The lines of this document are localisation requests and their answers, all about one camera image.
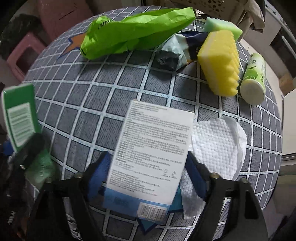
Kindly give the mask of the black plastic bag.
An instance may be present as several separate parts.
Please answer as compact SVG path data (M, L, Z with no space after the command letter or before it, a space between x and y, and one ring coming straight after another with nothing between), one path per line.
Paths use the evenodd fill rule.
M1 33L1 57L7 60L23 37L40 25L38 17L27 14L20 14L10 21Z

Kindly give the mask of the grey checked tablecloth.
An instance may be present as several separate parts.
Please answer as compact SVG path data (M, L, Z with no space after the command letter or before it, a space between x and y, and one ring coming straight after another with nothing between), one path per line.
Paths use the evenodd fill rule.
M197 62L170 71L154 50L86 60L74 47L91 20L54 40L37 58L25 80L35 87L36 109L59 177L83 172L99 155L113 153L133 99L191 112L196 121L234 118L247 137L240 178L247 178L265 208L278 179L282 134L278 106L269 84L265 100L248 105L240 96L219 97L209 89Z

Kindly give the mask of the dark blue foil bag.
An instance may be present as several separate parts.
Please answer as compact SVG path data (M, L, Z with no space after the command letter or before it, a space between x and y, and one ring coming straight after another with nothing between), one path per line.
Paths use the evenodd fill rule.
M197 53L207 32L185 31L172 35L156 51L156 62L167 70L177 71L197 60Z

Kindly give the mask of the green paper bag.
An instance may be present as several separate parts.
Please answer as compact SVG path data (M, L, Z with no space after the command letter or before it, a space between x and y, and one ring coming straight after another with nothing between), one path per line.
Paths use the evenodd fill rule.
M104 55L152 49L195 18L193 8L148 11L121 21L100 16L89 26L80 51L85 58L93 60Z

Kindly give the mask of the pink plastic stool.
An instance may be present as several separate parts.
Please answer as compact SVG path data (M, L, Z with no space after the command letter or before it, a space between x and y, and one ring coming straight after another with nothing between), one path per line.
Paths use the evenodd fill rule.
M43 28L54 40L81 21L93 16L86 1L38 1L38 13Z

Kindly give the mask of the beige plastic storage rack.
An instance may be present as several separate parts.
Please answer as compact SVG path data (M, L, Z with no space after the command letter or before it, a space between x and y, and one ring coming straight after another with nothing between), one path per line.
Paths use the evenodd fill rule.
M238 23L245 15L245 5L247 1L159 1L162 6L169 8L192 7L214 18L219 18L233 23Z

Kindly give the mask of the green sponge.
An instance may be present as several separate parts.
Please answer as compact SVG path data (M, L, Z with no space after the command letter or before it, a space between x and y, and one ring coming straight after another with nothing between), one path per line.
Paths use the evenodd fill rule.
M234 40L236 41L241 37L243 33L243 31L232 22L210 17L206 18L204 24L204 32L210 33L220 30L231 31L234 35Z

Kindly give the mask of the green drink bottle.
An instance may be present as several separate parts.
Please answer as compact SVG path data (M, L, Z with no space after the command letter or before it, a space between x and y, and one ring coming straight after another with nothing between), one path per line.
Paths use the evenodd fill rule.
M260 105L265 99L266 62L259 53L250 55L240 85L242 98L250 105Z

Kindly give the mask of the small pink stool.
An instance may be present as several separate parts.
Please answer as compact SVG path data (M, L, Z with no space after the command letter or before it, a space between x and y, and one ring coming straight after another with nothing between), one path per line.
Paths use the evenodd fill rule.
M45 47L44 43L35 34L28 32L12 51L7 63L19 82L24 80L30 66Z

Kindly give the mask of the white green bottle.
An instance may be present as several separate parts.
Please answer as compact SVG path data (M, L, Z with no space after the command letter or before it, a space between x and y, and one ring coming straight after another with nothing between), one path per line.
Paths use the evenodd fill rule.
M46 180L55 179L56 167L38 123L34 85L25 83L5 88L1 107L11 145L18 156L15 164L32 185L41 189Z

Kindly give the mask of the white blue paper box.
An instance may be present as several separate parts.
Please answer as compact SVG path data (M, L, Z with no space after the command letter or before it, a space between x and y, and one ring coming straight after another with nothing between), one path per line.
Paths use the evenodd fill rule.
M132 100L109 168L104 207L162 222L175 198L194 114Z

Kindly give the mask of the yellow sponge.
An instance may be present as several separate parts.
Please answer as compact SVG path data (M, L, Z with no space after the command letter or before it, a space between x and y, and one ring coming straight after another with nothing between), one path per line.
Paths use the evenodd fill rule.
M210 32L197 57L215 95L232 97L238 93L239 58L234 35L230 30Z

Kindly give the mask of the white paper towel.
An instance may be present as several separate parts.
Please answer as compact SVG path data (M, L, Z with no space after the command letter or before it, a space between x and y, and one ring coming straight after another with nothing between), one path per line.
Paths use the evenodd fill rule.
M199 121L193 125L189 150L197 161L223 179L235 180L246 155L247 137L232 117ZM180 180L184 219L198 217L205 206L202 195L194 187L194 178L185 168Z

